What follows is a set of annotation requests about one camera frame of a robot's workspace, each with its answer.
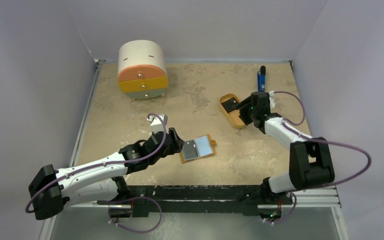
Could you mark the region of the orange leather card holder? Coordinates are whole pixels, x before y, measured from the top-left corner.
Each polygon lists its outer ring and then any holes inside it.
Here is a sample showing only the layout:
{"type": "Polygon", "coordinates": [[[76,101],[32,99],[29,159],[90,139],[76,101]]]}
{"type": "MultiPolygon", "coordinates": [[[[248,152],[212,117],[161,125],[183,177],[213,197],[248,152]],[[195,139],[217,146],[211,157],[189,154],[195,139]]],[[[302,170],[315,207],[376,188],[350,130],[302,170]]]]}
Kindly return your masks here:
{"type": "Polygon", "coordinates": [[[180,160],[183,164],[189,163],[192,161],[196,161],[196,160],[200,160],[200,159],[204,159],[204,158],[208,158],[208,157],[212,157],[216,154],[217,143],[215,140],[213,140],[211,138],[211,136],[209,134],[194,138],[192,140],[195,143],[198,157],[193,159],[193,160],[184,161],[183,154],[181,151],[180,152],[180,160]]]}

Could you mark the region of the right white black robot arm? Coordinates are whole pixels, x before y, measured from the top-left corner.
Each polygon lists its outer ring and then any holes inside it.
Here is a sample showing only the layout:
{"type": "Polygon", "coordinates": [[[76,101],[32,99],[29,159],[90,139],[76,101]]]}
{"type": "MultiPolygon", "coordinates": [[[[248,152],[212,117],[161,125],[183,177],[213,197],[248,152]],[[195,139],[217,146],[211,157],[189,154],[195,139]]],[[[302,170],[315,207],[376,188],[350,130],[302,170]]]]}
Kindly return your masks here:
{"type": "Polygon", "coordinates": [[[323,137],[312,136],[297,130],[271,109],[275,106],[276,91],[253,92],[243,101],[231,97],[221,103],[227,114],[231,112],[244,125],[253,124],[263,134],[277,140],[289,151],[288,171],[267,177],[260,186],[260,196],[268,204],[274,203],[289,191],[300,191],[330,184],[335,171],[329,145],[323,137]]]}

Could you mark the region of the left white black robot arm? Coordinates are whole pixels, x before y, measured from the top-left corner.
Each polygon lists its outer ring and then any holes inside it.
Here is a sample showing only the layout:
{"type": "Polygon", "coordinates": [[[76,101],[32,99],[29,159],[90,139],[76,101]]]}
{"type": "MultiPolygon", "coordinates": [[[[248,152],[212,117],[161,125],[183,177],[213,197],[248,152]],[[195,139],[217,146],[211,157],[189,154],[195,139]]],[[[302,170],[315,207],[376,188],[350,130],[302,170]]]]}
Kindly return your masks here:
{"type": "Polygon", "coordinates": [[[30,200],[25,212],[34,214],[36,220],[51,218],[85,196],[77,190],[145,170],[161,158],[181,153],[184,143],[170,127],[167,132],[152,133],[147,140],[138,140],[87,164],[60,169],[45,165],[28,186],[30,200]]]}

